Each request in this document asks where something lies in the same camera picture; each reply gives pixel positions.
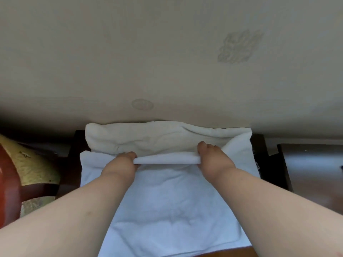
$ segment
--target person's right hand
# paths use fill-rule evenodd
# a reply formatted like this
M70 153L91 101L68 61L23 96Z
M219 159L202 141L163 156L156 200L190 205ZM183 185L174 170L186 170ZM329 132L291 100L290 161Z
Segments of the person's right hand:
M205 179L212 183L223 171L236 168L234 162L219 148L212 144L200 142L198 153L201 164L198 165Z

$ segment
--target glossy dark surface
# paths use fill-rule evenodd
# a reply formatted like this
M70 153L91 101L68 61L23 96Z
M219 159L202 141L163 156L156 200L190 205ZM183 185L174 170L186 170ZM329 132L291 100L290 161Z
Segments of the glossy dark surface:
M280 144L278 149L289 190L343 215L343 146Z

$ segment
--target folded fabric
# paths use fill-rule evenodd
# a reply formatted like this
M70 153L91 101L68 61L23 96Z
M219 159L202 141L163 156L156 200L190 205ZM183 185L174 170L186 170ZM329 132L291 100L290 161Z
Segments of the folded fabric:
M167 137L158 127L161 123L161 128L168 123L173 126L166 128ZM106 153L140 151L141 157L135 159L135 163L147 164L138 170L133 185L123 198L99 256L194 256L251 245L230 208L194 165L199 163L199 156L194 152L178 151L194 151L201 140L211 140L216 145L227 142L222 149L237 167L258 177L249 141L250 129L195 126L185 129L183 123L175 122L91 125L92 128L89 125L86 128L86 140L92 140L89 142L91 149ZM155 132L149 132L141 125L148 129L152 127ZM177 133L182 133L183 137L178 139L182 140L179 145L175 142ZM184 142L185 139L193 148ZM156 151L168 153L148 156ZM97 178L114 157L96 152L81 153L81 185Z

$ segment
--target white towel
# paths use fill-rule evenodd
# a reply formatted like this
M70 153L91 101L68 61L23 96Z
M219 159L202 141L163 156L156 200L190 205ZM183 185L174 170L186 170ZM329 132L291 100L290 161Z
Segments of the white towel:
M238 168L258 177L250 136L249 128L210 129L178 122L87 125L86 140L93 150L111 154L135 151L142 156L135 160L137 164L168 163L143 165L137 172L99 256L194 256L251 245L197 166L171 164L198 163L194 152L179 151L194 151L201 140L219 146L228 142L224 152ZM148 156L159 152L178 153ZM81 185L97 178L113 158L83 152Z

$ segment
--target person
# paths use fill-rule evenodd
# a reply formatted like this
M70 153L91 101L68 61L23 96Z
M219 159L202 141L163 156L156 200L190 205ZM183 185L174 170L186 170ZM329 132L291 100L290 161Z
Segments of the person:
M232 209L260 257L343 257L343 216L237 169L217 146L200 142L199 168ZM101 176L0 229L1 256L97 256L133 183L134 152Z

